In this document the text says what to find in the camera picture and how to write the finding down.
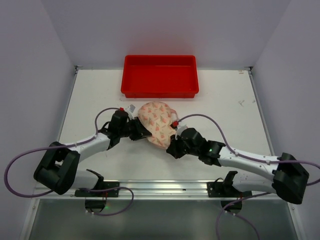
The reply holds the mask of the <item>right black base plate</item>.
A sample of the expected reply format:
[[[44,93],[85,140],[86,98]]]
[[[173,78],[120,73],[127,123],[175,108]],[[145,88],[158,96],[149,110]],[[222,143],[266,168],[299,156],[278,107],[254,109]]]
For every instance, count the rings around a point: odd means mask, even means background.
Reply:
[[[206,183],[207,195],[209,198],[244,198],[252,196],[251,191],[239,191],[233,187],[234,178],[237,171],[229,171],[222,180],[221,177],[215,181]]]

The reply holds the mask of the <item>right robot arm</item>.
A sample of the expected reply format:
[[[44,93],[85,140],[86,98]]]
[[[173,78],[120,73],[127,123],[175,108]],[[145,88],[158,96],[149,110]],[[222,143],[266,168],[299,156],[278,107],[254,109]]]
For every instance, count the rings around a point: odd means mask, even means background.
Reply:
[[[297,160],[289,153],[265,156],[237,150],[223,142],[205,139],[194,128],[186,128],[179,135],[172,135],[166,152],[175,159],[192,155],[209,166],[248,172],[244,175],[237,171],[227,174],[223,182],[223,190],[227,194],[266,192],[300,205],[310,176],[304,168],[306,162]]]

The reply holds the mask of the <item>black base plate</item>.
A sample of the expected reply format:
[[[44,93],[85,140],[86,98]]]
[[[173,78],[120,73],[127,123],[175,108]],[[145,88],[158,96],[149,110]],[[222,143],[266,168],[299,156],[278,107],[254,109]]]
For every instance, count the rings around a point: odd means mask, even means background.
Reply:
[[[244,198],[252,196],[251,191],[239,191],[233,187],[234,178],[237,171],[229,171],[222,180],[221,177],[215,181],[206,183],[207,195],[209,198]]]
[[[76,173],[72,189],[75,189],[76,197],[93,198],[117,198],[120,183],[115,180],[105,181],[104,177],[91,169],[79,170]]]

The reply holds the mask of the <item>floral mesh laundry bag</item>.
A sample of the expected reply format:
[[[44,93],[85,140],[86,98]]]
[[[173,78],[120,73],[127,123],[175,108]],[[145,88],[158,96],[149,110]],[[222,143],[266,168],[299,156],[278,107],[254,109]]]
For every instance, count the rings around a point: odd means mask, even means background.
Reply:
[[[171,143],[171,136],[176,134],[172,123],[178,120],[177,112],[167,103],[151,101],[138,110],[137,117],[151,133],[147,140],[159,148],[167,149]]]

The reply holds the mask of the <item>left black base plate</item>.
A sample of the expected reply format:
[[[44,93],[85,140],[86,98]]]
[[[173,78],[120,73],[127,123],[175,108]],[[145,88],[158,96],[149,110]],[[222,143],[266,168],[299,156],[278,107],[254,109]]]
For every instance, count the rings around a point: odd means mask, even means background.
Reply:
[[[117,198],[120,183],[115,180],[105,181],[104,177],[91,169],[79,170],[76,173],[72,189],[75,189],[76,197],[93,198]]]

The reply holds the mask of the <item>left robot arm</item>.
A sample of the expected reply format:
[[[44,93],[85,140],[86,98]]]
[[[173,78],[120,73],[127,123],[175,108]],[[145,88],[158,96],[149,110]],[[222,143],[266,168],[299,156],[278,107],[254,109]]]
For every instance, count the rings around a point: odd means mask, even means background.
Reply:
[[[79,163],[110,150],[122,138],[137,141],[152,136],[138,117],[132,118],[129,112],[120,109],[113,113],[111,120],[95,130],[93,136],[79,142],[51,143],[35,169],[33,178],[59,195],[69,189],[98,193],[104,189],[104,177],[90,169],[79,170]]]

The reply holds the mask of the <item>aluminium mounting rail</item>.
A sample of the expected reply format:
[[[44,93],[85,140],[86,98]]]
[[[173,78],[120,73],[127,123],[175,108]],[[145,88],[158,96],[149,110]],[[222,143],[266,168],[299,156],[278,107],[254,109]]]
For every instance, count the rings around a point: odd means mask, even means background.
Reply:
[[[66,193],[59,195],[55,192],[40,199],[86,199],[86,200],[130,200],[131,192],[134,194],[135,200],[206,200],[210,199],[207,192],[207,182],[215,180],[109,180],[120,183],[118,197],[76,197],[75,189],[69,189]],[[234,179],[233,187],[241,192],[251,191],[252,194],[260,192],[275,193],[272,183],[262,179]],[[236,197],[217,197],[212,199],[235,199]]]

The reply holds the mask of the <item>red plastic tray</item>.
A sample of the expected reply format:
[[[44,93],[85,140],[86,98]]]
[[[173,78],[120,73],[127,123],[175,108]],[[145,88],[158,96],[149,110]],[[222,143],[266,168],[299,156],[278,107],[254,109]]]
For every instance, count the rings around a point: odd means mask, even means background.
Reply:
[[[127,55],[121,93],[126,98],[194,98],[199,93],[193,55]]]

